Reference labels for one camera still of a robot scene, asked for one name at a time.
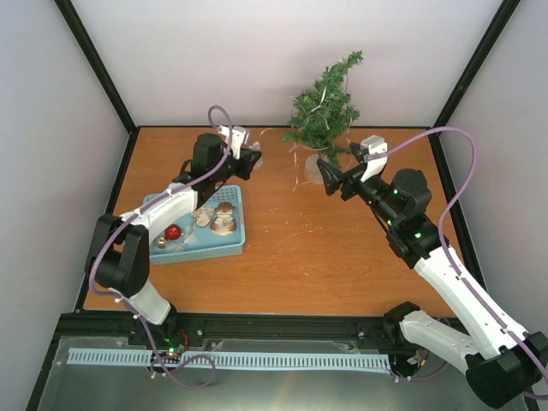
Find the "clear plastic battery box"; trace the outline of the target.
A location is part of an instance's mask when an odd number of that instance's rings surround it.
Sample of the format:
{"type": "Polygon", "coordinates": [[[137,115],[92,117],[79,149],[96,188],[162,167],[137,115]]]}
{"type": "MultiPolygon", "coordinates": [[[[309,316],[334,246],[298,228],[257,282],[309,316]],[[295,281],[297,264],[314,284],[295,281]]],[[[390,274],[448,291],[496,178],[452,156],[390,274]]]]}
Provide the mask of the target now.
{"type": "Polygon", "coordinates": [[[264,158],[263,158],[262,148],[261,148],[260,142],[255,141],[254,143],[252,143],[249,146],[249,149],[259,153],[258,159],[253,165],[253,168],[256,170],[264,163],[264,158]]]}

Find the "red ball ornament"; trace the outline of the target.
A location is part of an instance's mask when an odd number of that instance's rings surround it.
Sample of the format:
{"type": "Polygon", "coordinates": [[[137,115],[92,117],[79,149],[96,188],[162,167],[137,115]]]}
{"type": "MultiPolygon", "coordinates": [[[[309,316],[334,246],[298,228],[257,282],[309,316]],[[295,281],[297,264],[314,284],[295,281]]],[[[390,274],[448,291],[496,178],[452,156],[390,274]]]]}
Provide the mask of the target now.
{"type": "Polygon", "coordinates": [[[184,235],[184,230],[177,224],[171,224],[164,230],[166,241],[176,241],[184,235]]]}

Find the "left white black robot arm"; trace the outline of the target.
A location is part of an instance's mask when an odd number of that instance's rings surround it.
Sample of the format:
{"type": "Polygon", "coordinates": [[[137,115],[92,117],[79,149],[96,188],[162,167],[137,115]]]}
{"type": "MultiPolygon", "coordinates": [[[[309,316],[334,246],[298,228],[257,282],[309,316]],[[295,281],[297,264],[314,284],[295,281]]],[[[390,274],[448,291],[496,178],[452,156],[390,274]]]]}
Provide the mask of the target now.
{"type": "Polygon", "coordinates": [[[171,318],[175,307],[149,279],[150,245],[179,217],[203,206],[218,185],[233,176],[250,178],[262,152],[245,147],[246,139],[233,133],[199,135],[193,157],[157,197],[119,216],[105,213],[96,222],[85,265],[89,289],[126,304],[149,324],[147,332],[159,344],[176,339],[178,324],[171,318]]]}

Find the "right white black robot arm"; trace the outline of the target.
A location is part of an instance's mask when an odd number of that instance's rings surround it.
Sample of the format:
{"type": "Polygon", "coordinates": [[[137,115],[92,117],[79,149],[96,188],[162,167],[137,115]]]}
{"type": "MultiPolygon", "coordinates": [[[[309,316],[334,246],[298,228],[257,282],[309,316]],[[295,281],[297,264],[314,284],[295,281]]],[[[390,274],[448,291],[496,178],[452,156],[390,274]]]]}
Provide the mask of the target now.
{"type": "Polygon", "coordinates": [[[446,361],[491,408],[526,395],[545,376],[546,335],[512,319],[459,260],[426,215],[432,193],[422,171],[401,169],[386,182],[387,145],[378,136],[353,143],[350,150],[359,163],[346,172],[318,159],[326,193],[339,192],[343,200],[360,197],[384,228],[393,253],[433,287],[465,329],[458,331],[406,302],[385,315],[391,343],[413,343],[446,361]]]}

